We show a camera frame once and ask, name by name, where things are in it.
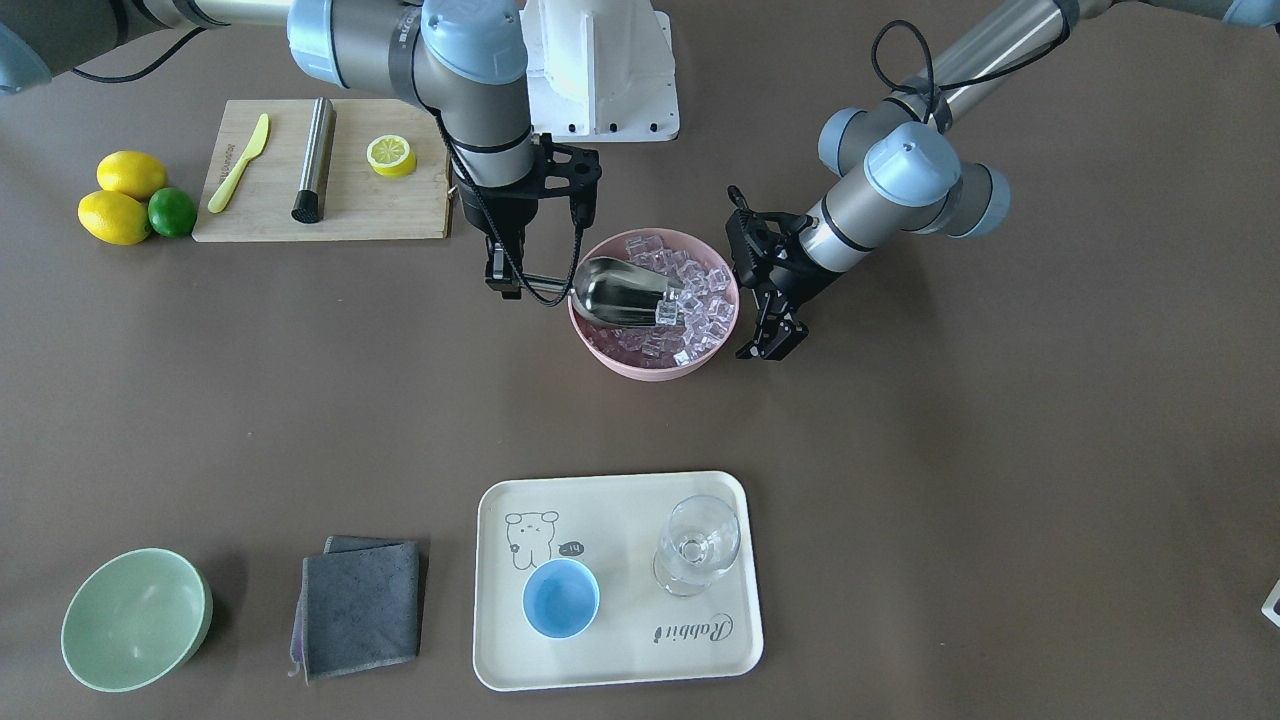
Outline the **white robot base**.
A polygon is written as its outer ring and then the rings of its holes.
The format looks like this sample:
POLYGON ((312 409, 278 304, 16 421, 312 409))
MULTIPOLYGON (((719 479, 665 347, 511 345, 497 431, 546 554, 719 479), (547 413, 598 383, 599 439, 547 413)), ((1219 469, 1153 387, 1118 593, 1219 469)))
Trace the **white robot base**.
POLYGON ((649 1, 527 1, 532 128, 561 143, 678 137, 671 19, 649 1))

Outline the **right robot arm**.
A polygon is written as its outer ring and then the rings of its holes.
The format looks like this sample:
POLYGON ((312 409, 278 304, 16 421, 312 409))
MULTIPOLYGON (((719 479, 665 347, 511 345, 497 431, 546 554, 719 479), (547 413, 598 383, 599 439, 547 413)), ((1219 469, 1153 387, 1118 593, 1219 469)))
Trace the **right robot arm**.
POLYGON ((486 284, 548 307, 571 295, 571 278, 525 270, 525 229, 541 200, 564 197, 582 233, 602 169, 596 151, 535 133, 513 1, 5 1, 3 92, 46 85, 160 29, 192 38, 237 24, 280 26, 306 74, 431 114, 465 215, 486 238, 486 284))

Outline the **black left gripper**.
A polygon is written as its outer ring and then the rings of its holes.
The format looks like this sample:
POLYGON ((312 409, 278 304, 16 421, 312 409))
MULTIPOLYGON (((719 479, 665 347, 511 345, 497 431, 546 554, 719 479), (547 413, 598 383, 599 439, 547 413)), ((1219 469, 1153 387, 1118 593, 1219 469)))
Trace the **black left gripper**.
POLYGON ((786 211, 754 211, 737 186, 727 187, 735 205, 726 234, 737 283, 751 290, 756 320, 751 338, 735 357, 781 361, 808 336, 795 309, 812 301, 831 284, 831 272, 806 254, 801 233, 817 228, 817 219, 786 211))

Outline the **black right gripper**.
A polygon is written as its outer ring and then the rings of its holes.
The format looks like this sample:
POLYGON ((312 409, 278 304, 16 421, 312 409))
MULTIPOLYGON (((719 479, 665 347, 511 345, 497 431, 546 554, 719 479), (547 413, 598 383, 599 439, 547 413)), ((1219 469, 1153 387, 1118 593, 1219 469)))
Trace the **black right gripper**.
POLYGON ((525 228, 545 199, 567 199, 571 222, 585 231, 595 222, 602 177, 595 149, 522 138, 507 147, 474 147, 451 141, 463 214, 486 237, 485 283, 503 300, 521 300, 525 228))

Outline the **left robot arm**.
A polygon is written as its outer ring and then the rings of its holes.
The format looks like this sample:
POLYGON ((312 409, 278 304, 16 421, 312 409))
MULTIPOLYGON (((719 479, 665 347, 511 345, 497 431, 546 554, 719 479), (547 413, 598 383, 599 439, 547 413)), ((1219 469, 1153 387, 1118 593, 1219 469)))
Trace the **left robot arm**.
POLYGON ((733 273, 758 309, 741 359, 781 360, 809 332, 796 311, 892 234, 987 234, 1009 214, 997 170, 961 160, 946 133, 1005 79, 1062 45, 1106 1, 1006 1, 868 110, 824 124, 818 152, 836 184, 808 211, 755 211, 728 187, 733 273))

